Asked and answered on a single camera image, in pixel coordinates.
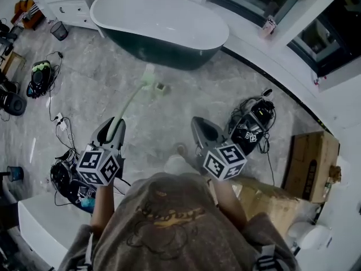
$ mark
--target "white power adapter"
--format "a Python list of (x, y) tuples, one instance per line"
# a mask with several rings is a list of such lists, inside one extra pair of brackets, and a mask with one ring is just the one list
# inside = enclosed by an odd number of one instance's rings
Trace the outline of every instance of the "white power adapter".
[(62, 131), (65, 131), (67, 129), (67, 124), (65, 123), (65, 120), (63, 119), (63, 116), (61, 115), (61, 113), (59, 112), (57, 115), (56, 115), (58, 118), (56, 119), (56, 121), (58, 123), (60, 123), (60, 129)]

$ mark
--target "brown t-shirt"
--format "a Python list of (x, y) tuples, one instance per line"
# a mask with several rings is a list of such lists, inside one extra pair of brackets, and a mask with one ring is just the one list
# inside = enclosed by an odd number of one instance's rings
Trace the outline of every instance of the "brown t-shirt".
[[(91, 227), (82, 225), (59, 270), (84, 264)], [(156, 174), (134, 183), (99, 240), (93, 270), (252, 270), (262, 246), (290, 270), (297, 263), (266, 214), (239, 232), (195, 174)]]

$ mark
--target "marble tile floor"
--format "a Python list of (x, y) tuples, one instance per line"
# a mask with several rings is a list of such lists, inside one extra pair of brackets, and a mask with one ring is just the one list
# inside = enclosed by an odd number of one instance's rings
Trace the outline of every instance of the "marble tile floor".
[[(50, 34), (50, 26), (42, 24), (36, 31), (24, 30), (15, 42), (15, 51), (27, 63), (17, 69), (13, 78), (21, 83), (21, 95), (27, 109), (20, 117), (0, 121), (0, 165), (24, 168), (24, 182), (8, 184), (17, 199), (25, 199), (53, 191), (48, 183), (54, 158), (66, 152), (55, 137), (55, 123), (49, 119), (46, 102), (25, 95), (34, 62), (60, 51), (64, 55), (60, 75), (51, 92), (51, 116), (61, 112), (71, 119), (78, 150), (89, 142), (100, 123), (122, 107), (140, 81), (146, 63), (118, 47), (97, 31), (72, 27), (64, 41)], [(48, 56), (59, 64), (55, 55)], [(124, 119), (127, 130), (122, 150), (125, 160), (124, 179), (130, 183), (163, 170), (173, 146), (182, 142), (194, 157), (190, 122), (201, 116), (224, 127), (232, 110), (244, 99), (260, 95), (266, 88), (274, 90), (277, 121), (270, 130), (270, 162), (276, 186), (280, 186), (287, 163), (290, 139), (294, 134), (320, 130), (316, 121), (285, 92), (247, 65), (219, 51), (208, 63), (195, 71), (180, 71), (160, 65), (156, 79), (169, 87), (164, 97), (142, 90), (130, 104)], [(5, 119), (8, 114), (1, 112)], [(60, 138), (67, 135), (58, 128)], [(36, 139), (32, 162), (30, 152)], [(253, 151), (243, 175), (272, 184), (267, 155)]]

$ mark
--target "black floor trim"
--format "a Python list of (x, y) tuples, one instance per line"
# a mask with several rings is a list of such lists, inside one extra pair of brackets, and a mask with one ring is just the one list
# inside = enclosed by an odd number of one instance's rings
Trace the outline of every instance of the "black floor trim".
[(317, 121), (317, 123), (327, 132), (332, 134), (329, 129), (323, 124), (323, 122), (317, 117), (316, 114), (312, 110), (308, 108), (307, 105), (305, 105), (297, 96), (295, 96), (288, 88), (286, 88), (282, 83), (280, 83), (277, 79), (275, 79), (273, 76), (269, 75), (267, 72), (265, 72), (262, 68), (258, 67), (254, 63), (250, 62), (249, 60), (245, 59), (241, 55), (233, 52), (232, 50), (229, 50), (228, 48), (225, 48), (222, 46), (221, 50), (232, 56), (233, 58), (237, 59), (238, 61), (241, 61), (242, 63), (246, 64), (247, 66), (251, 67), (253, 70), (257, 71), (259, 74), (263, 75), (265, 78), (267, 78), (269, 81), (271, 81), (273, 84), (281, 88), (282, 91), (284, 91), (289, 97), (291, 97), (294, 101), (296, 101), (312, 118)]

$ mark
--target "white cabinet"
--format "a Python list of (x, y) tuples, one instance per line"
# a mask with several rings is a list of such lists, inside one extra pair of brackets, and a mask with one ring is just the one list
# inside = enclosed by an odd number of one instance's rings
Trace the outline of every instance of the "white cabinet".
[(46, 0), (54, 15), (64, 24), (102, 31), (90, 18), (90, 6), (94, 0)]

